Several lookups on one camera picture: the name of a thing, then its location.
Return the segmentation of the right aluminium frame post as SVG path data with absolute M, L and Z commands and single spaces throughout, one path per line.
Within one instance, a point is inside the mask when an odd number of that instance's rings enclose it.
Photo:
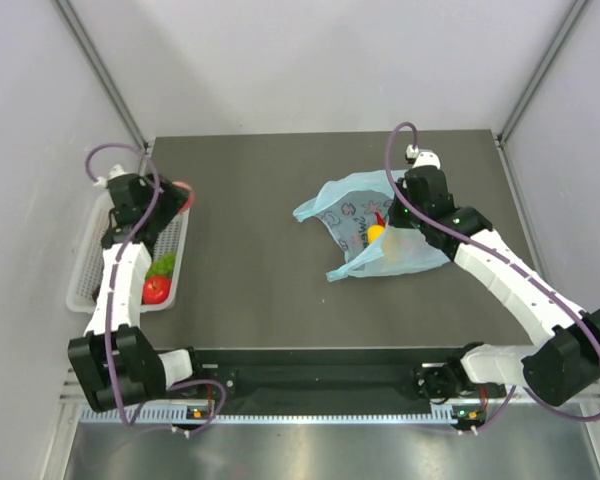
M 591 0 L 575 0 L 569 3 L 566 14 L 559 22 L 555 33 L 551 36 L 548 46 L 540 56 L 513 109 L 507 116 L 501 131 L 495 136 L 498 148 L 503 149 L 512 138 L 516 128 L 530 108 L 542 85 L 547 80 L 551 69 L 566 48 L 571 36 L 584 18 L 591 4 Z

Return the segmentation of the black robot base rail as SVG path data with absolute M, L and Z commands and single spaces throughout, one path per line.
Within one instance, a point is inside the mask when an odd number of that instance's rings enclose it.
M 473 384 L 460 348 L 191 349 L 194 375 L 223 384 L 228 414 L 424 413 L 433 402 L 502 398 Z

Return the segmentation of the red fake apple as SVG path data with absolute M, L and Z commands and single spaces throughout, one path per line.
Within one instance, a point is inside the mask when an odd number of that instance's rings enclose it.
M 159 305 L 164 303 L 170 294 L 171 280 L 163 275 L 148 277 L 143 286 L 142 303 Z

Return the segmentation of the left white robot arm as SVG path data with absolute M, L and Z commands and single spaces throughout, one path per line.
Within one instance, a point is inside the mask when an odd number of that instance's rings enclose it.
M 90 407 L 106 412 L 158 400 L 174 386 L 185 396 L 206 387 L 205 370 L 185 349 L 158 353 L 140 329 L 148 273 L 162 232 L 191 206 L 193 192 L 164 177 L 122 173 L 106 183 L 112 207 L 101 238 L 102 278 L 84 334 L 68 358 Z

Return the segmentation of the light blue plastic bag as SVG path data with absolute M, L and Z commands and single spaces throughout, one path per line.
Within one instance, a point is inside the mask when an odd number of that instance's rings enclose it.
M 418 230 L 389 225 L 393 198 L 383 170 L 353 173 L 326 182 L 293 211 L 299 222 L 320 220 L 344 252 L 344 264 L 326 274 L 328 281 L 416 274 L 448 262 Z

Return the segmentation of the pink fake peach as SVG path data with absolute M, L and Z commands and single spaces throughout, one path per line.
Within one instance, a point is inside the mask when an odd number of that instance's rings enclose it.
M 182 192 L 186 192 L 186 201 L 182 205 L 179 210 L 179 214 L 184 214 L 193 204 L 195 199 L 195 194 L 193 188 L 186 182 L 183 181 L 174 181 L 173 185 L 176 186 Z

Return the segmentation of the yellow fake mango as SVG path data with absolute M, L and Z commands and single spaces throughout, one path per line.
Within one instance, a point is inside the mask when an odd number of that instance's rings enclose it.
M 367 237 L 369 243 L 373 243 L 374 241 L 376 241 L 385 232 L 385 229 L 386 227 L 382 228 L 377 224 L 371 225 L 367 230 Z

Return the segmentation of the left aluminium frame post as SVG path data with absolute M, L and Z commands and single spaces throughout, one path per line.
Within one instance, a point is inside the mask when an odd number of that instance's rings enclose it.
M 95 75 L 105 96 L 109 100 L 119 120 L 122 122 L 133 143 L 139 148 L 146 150 L 149 142 L 142 133 L 135 120 L 127 102 L 124 100 L 113 76 L 107 68 L 98 48 L 92 40 L 88 30 L 81 20 L 73 3 L 69 0 L 51 0 L 51 4 L 58 13 L 60 19 L 70 32 L 75 44 L 84 56 L 87 64 Z

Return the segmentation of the aluminium frame post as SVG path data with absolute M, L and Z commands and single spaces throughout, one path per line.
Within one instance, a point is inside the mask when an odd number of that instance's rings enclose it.
M 501 131 L 495 136 L 498 148 L 503 149 L 512 138 L 516 128 L 530 108 L 542 85 L 547 80 L 551 69 L 566 48 L 571 36 L 584 18 L 591 4 L 591 0 L 575 0 L 569 3 L 566 14 L 559 22 L 555 33 L 551 36 L 548 46 L 540 56 L 513 109 L 507 116 Z
M 51 4 L 58 13 L 60 19 L 70 32 L 75 44 L 84 56 L 87 64 L 95 75 L 105 96 L 109 100 L 119 120 L 122 122 L 133 143 L 139 148 L 146 150 L 149 142 L 142 133 L 135 120 L 127 102 L 124 100 L 113 76 L 107 68 L 98 48 L 92 40 L 88 30 L 81 20 L 73 3 L 69 0 L 51 0 Z

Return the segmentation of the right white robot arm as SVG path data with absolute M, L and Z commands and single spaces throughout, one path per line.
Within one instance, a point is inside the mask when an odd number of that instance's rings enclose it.
M 432 165 L 395 183 L 389 223 L 426 242 L 478 280 L 519 322 L 528 346 L 471 344 L 447 370 L 449 388 L 467 396 L 484 383 L 522 387 L 551 407 L 600 379 L 600 309 L 587 312 L 544 282 L 473 207 L 458 207 Z

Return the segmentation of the red fake chili pepper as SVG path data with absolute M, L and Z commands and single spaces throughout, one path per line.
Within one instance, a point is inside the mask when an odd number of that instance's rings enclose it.
M 385 220 L 379 212 L 375 212 L 376 224 L 382 228 L 386 227 Z

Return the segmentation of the white perforated plastic basket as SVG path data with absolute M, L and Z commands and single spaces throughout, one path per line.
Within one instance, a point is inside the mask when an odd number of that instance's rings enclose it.
M 91 315 L 94 312 L 96 301 L 92 298 L 92 293 L 101 283 L 104 268 L 101 238 L 108 227 L 108 213 L 112 207 L 107 193 L 100 194 L 93 204 L 66 293 L 66 306 L 74 313 Z M 143 304 L 141 313 L 166 310 L 175 303 L 188 223 L 189 212 L 185 212 L 176 216 L 160 234 L 154 248 L 155 257 L 160 259 L 166 254 L 175 255 L 171 289 L 164 302 Z

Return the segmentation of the green fake grapes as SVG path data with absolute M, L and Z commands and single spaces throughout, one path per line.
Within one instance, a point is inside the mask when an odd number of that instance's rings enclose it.
M 149 267 L 146 278 L 162 276 L 171 278 L 175 270 L 176 254 L 169 252 L 155 260 Z

